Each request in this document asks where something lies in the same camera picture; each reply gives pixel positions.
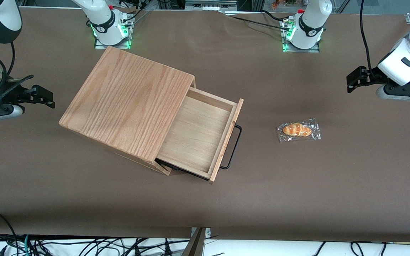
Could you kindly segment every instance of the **plastic wrapper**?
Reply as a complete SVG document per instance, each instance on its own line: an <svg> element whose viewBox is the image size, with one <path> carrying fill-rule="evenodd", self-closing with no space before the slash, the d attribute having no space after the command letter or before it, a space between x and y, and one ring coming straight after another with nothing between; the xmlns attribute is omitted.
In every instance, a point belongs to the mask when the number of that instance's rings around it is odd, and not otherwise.
<svg viewBox="0 0 410 256"><path fill-rule="evenodd" d="M320 139L319 125L315 118L299 122L282 123L278 126L278 138L280 142Z"/></svg>

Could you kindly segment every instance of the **wooden drawer cabinet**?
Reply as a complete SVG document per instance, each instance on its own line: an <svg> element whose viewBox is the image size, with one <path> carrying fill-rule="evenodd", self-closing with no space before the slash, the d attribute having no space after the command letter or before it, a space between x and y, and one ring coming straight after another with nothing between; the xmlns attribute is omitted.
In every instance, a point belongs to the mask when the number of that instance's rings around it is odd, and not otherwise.
<svg viewBox="0 0 410 256"><path fill-rule="evenodd" d="M165 175L173 168L213 182L242 104L196 89L193 75L108 47L59 124Z"/></svg>

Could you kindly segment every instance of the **table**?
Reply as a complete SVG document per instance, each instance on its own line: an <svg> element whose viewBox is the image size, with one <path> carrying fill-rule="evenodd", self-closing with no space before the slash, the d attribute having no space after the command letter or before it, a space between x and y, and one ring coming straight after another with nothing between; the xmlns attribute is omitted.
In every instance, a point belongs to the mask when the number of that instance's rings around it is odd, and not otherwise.
<svg viewBox="0 0 410 256"><path fill-rule="evenodd" d="M358 15L331 15L317 54L285 53L277 29L218 12L152 11L138 21L130 52L245 100L232 166L209 185L165 177L61 128L103 50L81 10L21 14L12 74L34 74L25 86L51 90L57 107L26 104L0 122L0 212L17 233L188 237L208 226L233 239L410 240L410 102L379 99L377 86L347 94L346 75L366 65ZM365 16L364 25L373 63L410 29L402 16ZM9 63L8 45L0 57ZM279 143L276 126L307 118L322 140ZM1 222L0 232L9 232Z"/></svg>

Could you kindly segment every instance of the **wooden top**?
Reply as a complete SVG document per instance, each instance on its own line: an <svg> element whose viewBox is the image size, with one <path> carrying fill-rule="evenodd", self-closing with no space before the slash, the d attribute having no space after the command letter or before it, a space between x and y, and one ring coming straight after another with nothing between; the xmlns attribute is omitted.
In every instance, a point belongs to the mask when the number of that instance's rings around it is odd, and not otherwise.
<svg viewBox="0 0 410 256"><path fill-rule="evenodd" d="M154 162L194 76L107 48L60 125Z"/></svg>

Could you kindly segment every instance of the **wood grain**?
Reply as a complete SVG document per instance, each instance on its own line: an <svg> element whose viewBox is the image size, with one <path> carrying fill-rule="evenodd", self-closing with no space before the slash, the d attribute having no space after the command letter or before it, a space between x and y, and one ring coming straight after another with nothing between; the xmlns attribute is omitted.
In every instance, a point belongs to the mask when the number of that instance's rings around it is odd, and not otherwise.
<svg viewBox="0 0 410 256"><path fill-rule="evenodd" d="M154 164L194 76L108 47L60 125Z"/></svg>
<svg viewBox="0 0 410 256"><path fill-rule="evenodd" d="M236 109L234 102L190 88L158 158L210 179Z"/></svg>
<svg viewBox="0 0 410 256"><path fill-rule="evenodd" d="M232 110L230 119L226 124L226 133L223 134L223 137L219 142L218 150L216 151L216 155L213 159L213 164L210 169L210 183L213 183L215 181L216 175L218 174L224 153L226 152L227 145L229 144L229 139L231 138L242 105L243 99L240 99L238 105Z"/></svg>

